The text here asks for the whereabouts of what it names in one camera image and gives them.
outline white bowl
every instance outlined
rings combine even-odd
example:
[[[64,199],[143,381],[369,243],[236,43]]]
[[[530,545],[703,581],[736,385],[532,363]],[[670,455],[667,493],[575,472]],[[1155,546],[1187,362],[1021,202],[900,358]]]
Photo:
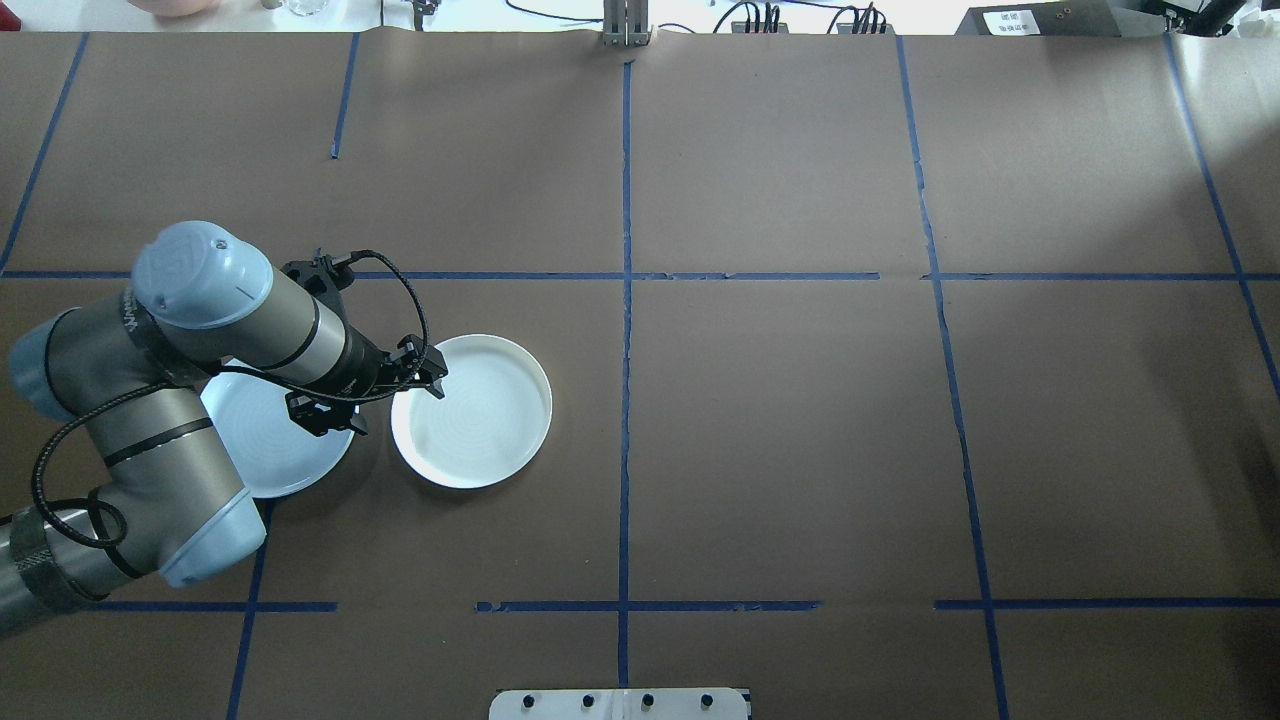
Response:
[[[449,374],[444,400],[424,389],[392,401],[392,437],[417,474],[449,488],[481,488],[515,475],[552,425],[552,386],[527,350],[490,334],[438,346]]]
[[[241,365],[232,360],[232,365]],[[323,478],[342,460],[355,436],[324,437],[300,428],[284,407],[287,389],[243,373],[215,375],[200,392],[241,480],[253,497],[280,497]]]
[[[129,5],[163,18],[193,15],[216,0],[129,0]]]

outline blue tape line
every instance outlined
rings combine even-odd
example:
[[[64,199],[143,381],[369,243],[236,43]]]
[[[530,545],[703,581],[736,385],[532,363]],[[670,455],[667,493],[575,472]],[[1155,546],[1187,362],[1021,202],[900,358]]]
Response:
[[[631,61],[622,65],[622,457],[618,500],[618,687],[631,680]]]
[[[257,612],[337,612],[337,602],[259,602]]]
[[[356,54],[360,51],[360,33],[351,33],[351,50],[347,53],[347,78],[342,82],[342,102],[338,105],[338,124],[333,128],[333,145],[329,156],[334,160],[342,151],[342,128],[347,123],[347,102],[351,100],[351,79],[356,76]]]
[[[940,600],[933,603],[940,611],[983,610],[987,603],[980,600]],[[1280,609],[1277,597],[1088,597],[1088,598],[1042,598],[1042,600],[993,600],[996,610],[1194,610],[1265,607]]]
[[[76,46],[76,55],[72,65],[67,69],[67,78],[63,81],[63,91],[54,105],[54,114],[49,117],[49,127],[45,128],[45,138],[40,141],[40,151],[36,152],[36,161],[31,165],[31,174],[27,177],[27,187],[22,191],[22,200],[18,201],[18,211],[13,215],[13,224],[9,225],[9,238],[0,251],[0,275],[9,263],[13,246],[18,242],[18,232],[22,231],[22,219],[27,215],[27,205],[31,202],[31,193],[36,190],[36,181],[40,178],[40,169],[45,165],[45,155],[49,154],[49,143],[54,140],[54,131],[58,129],[58,120],[63,117],[63,108],[67,106],[67,97],[72,92],[72,83],[76,82],[76,72],[79,69],[81,59],[84,58],[84,46],[88,45],[88,33],[81,33],[79,45]]]
[[[1174,95],[1178,97],[1178,110],[1183,115],[1187,135],[1190,136],[1192,146],[1196,149],[1196,161],[1199,163],[1201,174],[1204,177],[1204,188],[1208,190],[1208,199],[1213,205],[1213,215],[1217,218],[1217,225],[1222,231],[1226,254],[1231,258],[1231,268],[1235,270],[1236,281],[1240,284],[1240,295],[1244,296],[1244,305],[1249,310],[1253,334],[1258,338],[1262,360],[1267,365],[1267,374],[1271,375],[1271,388],[1275,391],[1276,397],[1280,398],[1280,373],[1276,372],[1275,357],[1271,355],[1271,343],[1267,342],[1267,333],[1262,328],[1262,318],[1258,315],[1258,307],[1253,302],[1253,291],[1249,290],[1248,275],[1244,274],[1244,264],[1240,261],[1235,240],[1231,237],[1231,227],[1226,222],[1226,211],[1222,210],[1222,200],[1217,195],[1213,173],[1208,169],[1208,160],[1204,156],[1204,147],[1201,145],[1199,133],[1196,131],[1196,120],[1192,118],[1190,105],[1187,104],[1187,92],[1183,88],[1183,73],[1178,69],[1178,58],[1174,56],[1174,41],[1169,35],[1165,35],[1165,56],[1169,59],[1169,72],[1174,77]]]
[[[9,270],[5,278],[14,281],[72,279],[104,281],[128,279],[128,270]],[[392,281],[388,272],[356,273],[366,281]],[[521,273],[486,270],[424,270],[406,272],[413,281],[625,281],[625,273]],[[928,273],[922,281],[937,277],[942,282],[1236,282],[1230,273]],[[1280,282],[1280,273],[1248,273],[1249,282]],[[845,281],[865,282],[881,279],[879,273],[631,273],[632,282],[728,282],[728,281]]]
[[[244,612],[244,602],[104,600],[88,610],[93,612]]]
[[[356,273],[357,278],[385,281],[396,279],[396,275],[384,270],[371,270]],[[518,272],[484,272],[484,270],[439,270],[439,272],[406,272],[406,278],[413,281],[621,281],[623,273],[518,273]]]
[[[902,36],[896,36],[899,73],[902,76],[902,102],[906,106],[906,126],[911,140],[911,161],[915,167],[915,184],[920,201],[920,223],[929,254],[929,272],[933,284],[933,304],[938,315],[938,331],[942,334],[942,357],[947,368],[947,387],[951,391],[951,415],[956,434],[960,438],[960,460],[964,469],[965,497],[969,502],[969,534],[973,538],[974,564],[978,569],[978,587],[986,603],[983,619],[987,625],[987,651],[991,655],[991,676],[996,688],[996,708],[1001,720],[1009,720],[1009,697],[1005,693],[1004,661],[1000,657],[1000,637],[996,632],[996,611],[991,606],[991,579],[987,574],[987,552],[982,539],[982,519],[978,515],[978,493],[973,484],[973,465],[969,459],[969,436],[965,432],[964,409],[960,406],[960,383],[956,379],[955,355],[951,350],[951,329],[947,327],[946,300],[942,296],[938,252],[933,238],[933,223],[924,195],[924,164],[920,160],[920,140],[915,127],[915,106],[911,102],[911,79],[906,65],[906,45]]]
[[[270,539],[271,515],[275,511],[275,501],[268,500],[262,505],[262,524],[268,529],[268,539],[257,548],[253,559],[253,577],[248,583],[248,602],[244,603],[244,625],[241,628],[241,646],[236,655],[236,674],[232,676],[232,693],[227,702],[227,720],[236,720],[239,712],[239,694],[244,687],[244,667],[248,665],[248,646],[253,639],[253,619],[257,615],[257,593],[262,588],[262,566],[266,564],[266,543]]]
[[[820,600],[549,600],[477,602],[476,612],[809,612]]]
[[[879,273],[635,273],[637,281],[878,281]]]
[[[1231,273],[929,273],[920,279],[934,278],[942,282],[1235,282],[1238,279]]]
[[[106,600],[91,612],[244,612],[247,602],[200,602],[183,600]],[[337,602],[259,602],[257,612],[337,612]]]
[[[636,600],[635,612],[809,612],[822,607],[820,600]]]
[[[5,278],[12,281],[118,281],[128,277],[128,270],[12,270],[5,273]]]
[[[616,600],[477,602],[476,612],[617,612],[620,605]]]

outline robotic arm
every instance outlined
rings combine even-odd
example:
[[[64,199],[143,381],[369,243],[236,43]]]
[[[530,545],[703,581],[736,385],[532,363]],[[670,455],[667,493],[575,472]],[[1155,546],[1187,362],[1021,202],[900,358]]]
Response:
[[[173,587],[197,583],[262,543],[253,500],[193,389],[233,370],[224,357],[291,388],[289,416],[316,436],[365,434],[356,406],[401,389],[443,397],[448,370],[425,337],[384,352],[347,323],[339,293],[355,281],[351,263],[367,256],[413,295],[376,252],[276,270],[215,224],[178,223],[142,251],[118,297],[18,341],[9,369],[19,392],[58,420],[92,415],[84,424],[111,479],[83,502],[50,503],[40,475],[51,446],[41,454],[36,505],[0,525],[0,634],[92,606],[155,570]]]

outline metal bracket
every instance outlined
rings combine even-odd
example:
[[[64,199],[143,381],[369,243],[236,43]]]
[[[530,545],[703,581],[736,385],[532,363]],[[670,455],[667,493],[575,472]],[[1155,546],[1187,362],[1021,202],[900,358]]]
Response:
[[[604,0],[605,45],[628,47],[649,45],[649,0]]]
[[[732,688],[506,691],[489,720],[750,720],[750,697]]]

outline electrical cable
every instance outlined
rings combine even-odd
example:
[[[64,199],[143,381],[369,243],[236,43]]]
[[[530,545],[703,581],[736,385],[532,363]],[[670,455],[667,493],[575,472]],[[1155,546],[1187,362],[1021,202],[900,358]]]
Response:
[[[737,3],[733,3],[733,5],[728,10],[724,10],[724,14],[721,15],[719,22],[716,23],[716,28],[712,31],[712,35],[716,35],[717,32],[719,32],[721,26],[724,24],[724,20],[728,19],[730,14],[732,14],[733,10],[736,10],[736,9],[739,9],[739,8],[744,6],[744,5],[746,6],[746,23],[748,23],[748,26],[751,24],[753,19],[755,22],[759,22],[760,20],[760,6],[756,5],[755,3],[751,3],[751,0],[739,0]],[[751,10],[753,9],[755,9],[755,15],[754,17],[751,15]]]
[[[417,313],[419,325],[422,329],[422,342],[424,343],[429,342],[430,328],[428,327],[428,323],[426,323],[426,313],[422,310],[422,302],[421,302],[421,300],[419,300],[417,292],[413,291],[412,283],[410,283],[408,278],[404,277],[404,273],[402,273],[399,270],[399,268],[397,268],[396,264],[390,261],[389,258],[387,258],[381,252],[376,252],[376,251],[372,251],[372,250],[357,250],[356,252],[352,252],[349,258],[351,259],[348,260],[348,264],[349,263],[356,263],[357,260],[364,260],[366,258],[372,258],[372,259],[380,261],[383,265],[387,265],[387,269],[390,270],[392,274],[396,275],[396,279],[398,279],[401,282],[401,284],[404,286],[404,290],[408,291],[408,296],[413,301],[413,310]],[[404,377],[404,379],[399,380],[393,389],[385,391],[385,392],[380,392],[380,393],[376,393],[376,395],[371,395],[371,396],[366,396],[366,397],[343,397],[343,396],[337,396],[337,395],[326,395],[326,393],[321,393],[321,392],[310,391],[310,389],[307,389],[305,387],[289,383],[287,380],[283,380],[283,379],[276,378],[274,375],[269,375],[269,374],[266,374],[266,373],[264,373],[261,370],[253,369],[253,368],[225,366],[225,368],[223,368],[223,370],[224,372],[230,372],[230,373],[242,373],[242,374],[246,374],[246,375],[253,375],[253,377],[256,377],[259,379],[264,379],[266,382],[278,384],[278,386],[284,387],[287,389],[291,389],[291,391],[294,391],[294,392],[306,393],[308,397],[312,397],[312,398],[316,398],[316,400],[324,400],[324,401],[329,401],[329,402],[361,404],[361,402],[374,402],[374,401],[378,401],[378,400],[385,400],[385,398],[396,395],[397,392],[407,389],[408,386],[410,386],[410,383],[413,382],[413,378],[416,378],[417,374],[422,370],[422,364],[425,361],[426,361],[426,354],[420,355],[419,359],[413,363],[412,372],[408,373]],[[56,433],[54,433],[52,437],[49,438],[49,441],[45,443],[45,447],[41,448],[40,455],[36,457],[36,464],[35,464],[35,466],[31,470],[31,500],[32,500],[32,503],[36,507],[36,511],[40,512],[40,516],[46,523],[49,523],[55,530],[58,530],[59,534],[61,534],[63,537],[65,537],[67,539],[69,539],[72,542],[76,542],[78,544],[83,544],[86,547],[93,547],[93,548],[97,548],[97,550],[106,550],[106,548],[116,547],[122,542],[124,542],[124,538],[128,536],[128,532],[129,532],[129,524],[124,519],[124,514],[120,511],[119,507],[111,505],[110,502],[105,502],[105,501],[101,501],[101,500],[90,500],[87,497],[73,498],[73,500],[55,500],[55,501],[50,501],[45,496],[45,471],[49,468],[49,461],[52,459],[54,452],[58,450],[58,446],[61,445],[61,442],[67,438],[67,436],[69,436],[72,432],[74,432],[77,428],[79,428],[84,423],[92,420],[93,418],[97,418],[99,415],[101,415],[104,413],[108,413],[109,410],[114,410],[115,407],[119,407],[120,405],[124,405],[125,402],[131,402],[133,400],[137,400],[140,397],[151,395],[152,392],[156,392],[156,391],[160,391],[160,389],[175,388],[175,387],[177,386],[174,386],[173,383],[169,383],[169,382],[157,382],[157,383],[148,384],[146,387],[140,387],[137,389],[132,389],[132,391],[125,392],[123,395],[119,395],[116,397],[113,397],[111,400],[108,400],[106,402],[104,402],[104,404],[99,405],[97,407],[90,410],[88,413],[84,413],[83,415],[76,418],[70,423],[67,423],[65,425],[63,425],[61,428],[59,428],[59,430]],[[86,536],[84,533],[81,533],[76,528],[70,527],[65,520],[63,520],[61,518],[59,518],[58,516],[58,511],[59,510],[87,510],[90,512],[93,512],[93,511],[106,512],[108,515],[111,516],[113,520],[115,520],[115,524],[119,528],[119,533],[116,536],[114,536],[114,537],[105,537],[105,538],[93,538],[93,537]],[[4,525],[6,523],[12,523],[12,521],[13,521],[13,516],[12,515],[6,516],[6,518],[0,518],[0,525]]]
[[[84,413],[79,418],[76,418],[70,423],[67,423],[65,425],[59,428],[58,432],[52,434],[52,437],[49,438],[49,442],[45,443],[45,447],[41,448],[40,455],[36,457],[36,465],[31,469],[31,500],[36,506],[36,511],[40,512],[40,516],[44,518],[44,520],[49,523],[55,530],[58,530],[59,534],[61,534],[63,537],[65,537],[72,542],[83,544],[86,547],[93,547],[97,550],[106,550],[109,547],[115,547],[122,542],[124,542],[125,536],[128,536],[129,533],[129,524],[124,520],[124,514],[120,512],[119,507],[111,505],[110,502],[104,502],[101,500],[90,500],[87,497],[74,498],[74,500],[59,500],[50,502],[45,497],[45,470],[46,468],[49,468],[49,461],[50,459],[52,459],[54,451],[58,450],[58,446],[63,442],[63,439],[65,439],[67,436],[72,434],[72,432],[76,430],[76,428],[79,428],[81,425],[92,420],[93,418],[97,418],[102,413],[119,407],[125,402],[131,402],[140,397],[151,395],[152,392],[173,387],[177,386],[165,380],[159,383],[152,383],[146,387],[140,387],[137,389],[125,392],[124,395],[113,397],[111,400],[108,400],[102,405],[99,405],[97,407],[90,410],[88,413]],[[92,538],[67,524],[65,520],[58,516],[56,514],[58,510],[88,510],[88,511],[101,510],[108,515],[110,515],[113,520],[115,520],[115,524],[120,528],[119,534],[115,537]]]
[[[413,291],[413,286],[408,282],[408,278],[404,277],[404,273],[402,273],[399,270],[399,268],[397,268],[396,264],[390,261],[389,258],[387,258],[381,252],[376,252],[376,251],[372,251],[372,250],[357,250],[357,251],[352,252],[349,263],[355,263],[357,260],[364,260],[365,258],[372,258],[372,259],[380,261],[383,265],[387,265],[387,269],[390,270],[392,274],[396,275],[396,279],[398,279],[401,282],[401,284],[404,286],[404,290],[408,291],[408,296],[413,301],[413,310],[417,313],[419,325],[422,328],[422,342],[424,343],[429,343],[430,342],[430,337],[428,334],[429,333],[429,328],[428,328],[428,324],[426,324],[426,313],[422,310],[422,302],[417,299],[417,292]],[[328,393],[324,393],[324,392],[317,392],[317,391],[314,391],[314,389],[307,389],[307,388],[305,388],[302,386],[291,383],[291,382],[288,382],[288,380],[285,380],[283,378],[278,378],[278,377],[271,375],[269,373],[264,373],[262,370],[259,370],[257,368],[238,368],[238,366],[234,366],[234,365],[224,365],[223,369],[221,369],[221,372],[224,372],[224,373],[239,373],[242,375],[252,375],[252,377],[255,377],[255,378],[257,378],[260,380],[266,380],[269,383],[280,386],[280,387],[283,387],[285,389],[289,389],[289,391],[293,391],[293,392],[301,392],[301,393],[303,393],[307,397],[314,398],[314,400],[323,400],[323,401],[326,401],[326,402],[344,402],[344,404],[360,405],[360,404],[364,404],[364,402],[375,402],[375,401],[379,401],[379,400],[387,400],[388,397],[396,395],[397,392],[402,392],[404,389],[408,389],[410,384],[413,382],[413,378],[416,378],[417,374],[422,370],[422,364],[424,363],[426,363],[426,354],[422,354],[422,355],[419,356],[419,359],[413,363],[412,372],[408,373],[404,377],[403,380],[399,380],[398,383],[396,383],[396,387],[393,387],[392,389],[388,389],[388,391],[384,391],[384,392],[379,392],[376,395],[369,395],[369,396],[365,396],[365,397],[346,397],[346,396],[340,396],[340,395],[328,395]]]
[[[844,8],[836,10],[836,15],[833,18],[831,18],[831,24],[827,26],[827,35],[831,35],[831,31],[836,29],[836,22],[840,19],[840,15],[844,15],[845,13],[847,13],[850,10],[854,12],[854,27],[855,28],[858,27],[858,22],[859,22],[859,18],[860,18],[860,13],[858,12],[858,8],[854,8],[852,5],[845,5]]]
[[[538,15],[540,18],[550,18],[553,20],[568,20],[571,23],[603,23],[604,22],[604,18],[568,18],[568,17],[564,17],[564,15],[553,15],[550,13],[540,13],[538,10],[530,10],[529,8],[521,8],[520,5],[516,5],[515,3],[512,3],[511,0],[503,0],[503,1],[512,10],[520,10],[521,13],[527,13],[530,15]]]
[[[879,10],[876,9],[876,0],[872,0],[867,5],[867,9],[863,10],[863,22],[861,24],[856,26],[856,32],[859,35],[868,35],[868,29],[872,27],[872,20],[876,18],[878,13]]]

